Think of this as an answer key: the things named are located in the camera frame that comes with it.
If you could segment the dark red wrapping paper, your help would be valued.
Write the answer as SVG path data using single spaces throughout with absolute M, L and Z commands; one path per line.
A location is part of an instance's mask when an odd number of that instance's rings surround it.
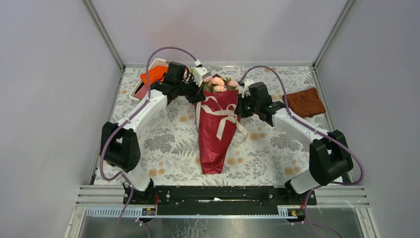
M 204 91 L 205 97 L 214 96 L 223 109 L 226 109 L 229 104 L 235 104 L 237 106 L 238 93 L 238 90 L 221 93 Z M 202 102 L 202 104 L 209 106 L 213 111 L 219 110 L 213 100 Z M 200 165 L 204 175 L 220 174 L 222 172 L 227 150 L 237 130 L 235 124 L 228 121 L 222 140 L 219 141 L 216 137 L 216 132 L 220 120 L 221 117 L 209 115 L 201 109 L 198 137 Z

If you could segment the cream printed ribbon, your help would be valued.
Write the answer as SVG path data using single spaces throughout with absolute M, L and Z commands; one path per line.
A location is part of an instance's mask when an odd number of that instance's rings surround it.
M 203 105 L 202 102 L 207 102 L 208 100 L 213 100 L 216 105 L 218 106 L 218 111 L 213 111 L 209 106 Z M 237 130 L 239 130 L 240 133 L 243 134 L 244 138 L 241 143 L 233 143 L 234 146 L 241 147 L 248 139 L 248 131 L 240 124 L 238 120 L 238 116 L 235 114 L 234 110 L 236 109 L 235 104 L 229 104 L 226 109 L 223 109 L 220 104 L 218 103 L 218 100 L 214 96 L 208 96 L 205 98 L 204 101 L 200 101 L 196 105 L 196 125 L 197 128 L 199 128 L 200 125 L 200 117 L 201 117 L 201 109 L 204 110 L 205 113 L 212 115 L 212 116 L 218 116 L 221 117 L 221 120 L 218 124 L 216 137 L 219 141 L 222 140 L 226 123 L 229 121 L 233 124 L 235 124 Z

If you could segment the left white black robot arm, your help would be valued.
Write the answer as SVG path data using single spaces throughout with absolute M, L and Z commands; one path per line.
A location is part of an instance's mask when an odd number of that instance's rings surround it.
M 167 71 L 151 85 L 146 85 L 147 93 L 138 105 L 118 122 L 106 122 L 102 127 L 100 173 L 103 179 L 103 165 L 107 162 L 118 170 L 135 190 L 135 198 L 143 204 L 152 201 L 154 191 L 150 188 L 152 179 L 140 165 L 141 151 L 138 136 L 149 122 L 177 97 L 185 97 L 190 103 L 202 101 L 203 82 L 210 77 L 210 70 L 196 61 L 189 69 L 178 62 L 170 62 Z

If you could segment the pink paper sheet in basket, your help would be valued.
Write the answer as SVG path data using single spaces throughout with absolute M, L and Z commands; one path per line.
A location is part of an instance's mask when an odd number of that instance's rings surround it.
M 143 99 L 148 94 L 148 87 L 144 83 L 141 83 L 134 91 L 134 98 L 137 100 Z

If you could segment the pink fake flower bunch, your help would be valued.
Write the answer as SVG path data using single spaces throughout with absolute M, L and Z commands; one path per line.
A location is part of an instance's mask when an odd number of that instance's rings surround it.
M 206 78 L 201 87 L 198 87 L 192 75 L 192 68 L 186 68 L 183 73 L 183 82 L 191 88 L 192 95 L 199 95 L 203 91 L 211 93 L 221 93 L 226 91 L 238 90 L 239 83 L 232 80 L 231 78 L 223 78 L 215 75 Z

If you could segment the white plastic basket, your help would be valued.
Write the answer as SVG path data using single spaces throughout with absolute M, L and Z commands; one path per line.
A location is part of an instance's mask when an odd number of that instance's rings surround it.
M 148 70 L 150 84 L 153 84 L 156 81 L 163 81 L 164 74 L 167 73 L 168 70 L 168 63 L 164 59 L 156 58 L 152 61 Z M 139 82 L 129 94 L 129 97 L 136 101 L 143 99 L 148 91 L 146 73 L 142 73 L 139 78 Z

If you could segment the floral patterned table mat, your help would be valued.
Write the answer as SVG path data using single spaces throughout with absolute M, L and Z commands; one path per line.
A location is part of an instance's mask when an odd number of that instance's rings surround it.
M 315 87 L 309 66 L 272 67 L 287 93 Z M 114 107 L 112 122 L 122 119 L 137 105 L 129 98 L 145 68 L 126 68 Z M 273 101 L 282 100 L 276 76 L 258 68 L 248 75 L 268 87 Z M 221 174 L 204 175 L 200 165 L 195 107 L 178 97 L 160 111 L 138 136 L 140 164 L 155 185 L 284 185 L 308 168 L 309 155 L 303 146 L 281 129 L 270 127 L 257 115 L 241 120 L 248 131 L 246 143 L 231 144 Z

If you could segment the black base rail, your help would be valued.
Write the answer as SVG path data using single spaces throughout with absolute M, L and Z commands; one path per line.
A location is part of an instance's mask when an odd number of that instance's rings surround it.
M 279 215 L 279 206 L 298 210 L 316 205 L 314 193 L 296 194 L 288 187 L 274 186 L 169 186 L 153 185 L 146 191 L 124 186 L 123 203 L 151 205 L 164 215 Z

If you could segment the brown folded cloth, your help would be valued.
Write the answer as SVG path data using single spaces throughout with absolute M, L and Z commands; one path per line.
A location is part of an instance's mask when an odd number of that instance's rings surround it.
M 284 103 L 287 102 L 288 113 L 296 114 L 301 118 L 312 118 L 326 112 L 318 91 L 314 87 L 283 95 L 282 100 Z

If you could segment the orange folded cloth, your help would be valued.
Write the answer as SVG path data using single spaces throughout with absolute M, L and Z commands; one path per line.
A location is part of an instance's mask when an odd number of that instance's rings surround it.
M 152 85 L 156 81 L 164 81 L 164 75 L 167 73 L 168 67 L 158 65 L 149 70 L 149 84 Z

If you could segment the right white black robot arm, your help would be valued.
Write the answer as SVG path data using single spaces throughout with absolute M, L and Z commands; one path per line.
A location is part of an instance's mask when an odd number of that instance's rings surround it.
M 310 189 L 326 186 L 353 169 L 343 133 L 309 124 L 291 110 L 287 98 L 274 102 L 262 82 L 246 79 L 239 85 L 241 93 L 235 114 L 242 118 L 257 115 L 299 141 L 309 153 L 309 168 L 285 183 L 284 198 L 288 203 L 297 204 Z

